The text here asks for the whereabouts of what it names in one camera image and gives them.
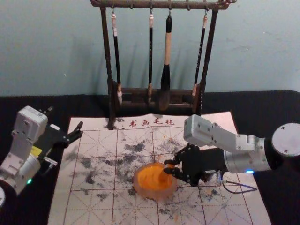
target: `cable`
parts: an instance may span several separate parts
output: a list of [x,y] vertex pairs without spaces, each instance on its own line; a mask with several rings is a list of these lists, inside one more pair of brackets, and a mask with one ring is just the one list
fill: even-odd
[[230,184],[236,184],[236,185],[239,185],[239,186],[243,186],[243,187],[246,187],[246,188],[250,188],[251,190],[246,190],[246,191],[238,191],[238,192],[234,192],[234,191],[231,191],[229,190],[224,183],[222,183],[223,187],[225,188],[226,191],[232,193],[232,194],[243,194],[243,193],[246,193],[246,192],[250,192],[250,191],[256,191],[257,188],[255,187],[251,187],[251,186],[248,186],[248,185],[245,185],[245,184],[239,184],[239,183],[236,183],[236,182],[231,182],[231,181],[226,181],[227,183],[230,183]]

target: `white circular base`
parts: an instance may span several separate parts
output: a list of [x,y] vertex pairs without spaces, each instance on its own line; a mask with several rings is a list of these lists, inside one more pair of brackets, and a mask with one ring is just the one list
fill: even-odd
[[287,123],[279,127],[272,137],[275,151],[286,157],[300,155],[300,124]]
[[5,193],[3,189],[0,187],[0,209],[4,205],[4,202],[5,202]]

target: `teal wall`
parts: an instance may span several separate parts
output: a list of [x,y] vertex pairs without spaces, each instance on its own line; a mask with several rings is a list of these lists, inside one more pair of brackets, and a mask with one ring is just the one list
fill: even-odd
[[[238,0],[220,11],[206,90],[300,91],[299,10],[299,0]],[[115,13],[122,86],[147,87],[149,10],[117,8]],[[172,88],[193,86],[203,13],[172,11]],[[168,10],[153,14],[153,85],[158,88]],[[116,79],[110,16],[108,9]],[[100,11],[89,0],[1,1],[0,96],[106,94],[106,84]]]

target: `grid paper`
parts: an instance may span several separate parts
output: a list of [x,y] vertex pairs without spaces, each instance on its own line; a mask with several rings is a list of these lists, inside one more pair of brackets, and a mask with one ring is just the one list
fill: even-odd
[[[204,115],[236,133],[230,112]],[[172,159],[187,143],[186,116],[148,114],[117,118],[72,118],[69,131],[83,121],[81,139],[65,149],[52,201],[50,225],[251,225],[270,224],[259,191],[231,194],[215,179],[191,187],[178,181],[172,197],[157,201],[133,189],[134,172],[150,162]],[[214,148],[204,146],[201,149]],[[252,174],[225,173],[226,180],[257,187]],[[240,186],[227,184],[232,191]]]

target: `black table surface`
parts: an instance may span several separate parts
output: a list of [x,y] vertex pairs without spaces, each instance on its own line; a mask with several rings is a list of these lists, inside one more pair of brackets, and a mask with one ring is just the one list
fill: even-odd
[[[68,130],[71,117],[108,117],[107,96],[47,96],[0,97],[0,162],[9,151],[11,131],[17,111],[26,105],[36,109],[54,106],[49,121]],[[206,93],[204,113],[232,111],[240,134],[271,137],[281,125],[300,123],[300,93],[295,91],[254,91]],[[124,109],[118,116],[158,113],[156,110]],[[169,109],[164,114],[191,115],[190,110]],[[62,151],[51,154],[61,161]],[[59,166],[45,178],[35,176],[13,203],[0,211],[0,224],[47,224]],[[259,187],[270,220],[274,225],[300,224],[300,174],[287,166],[271,171],[256,172]]]

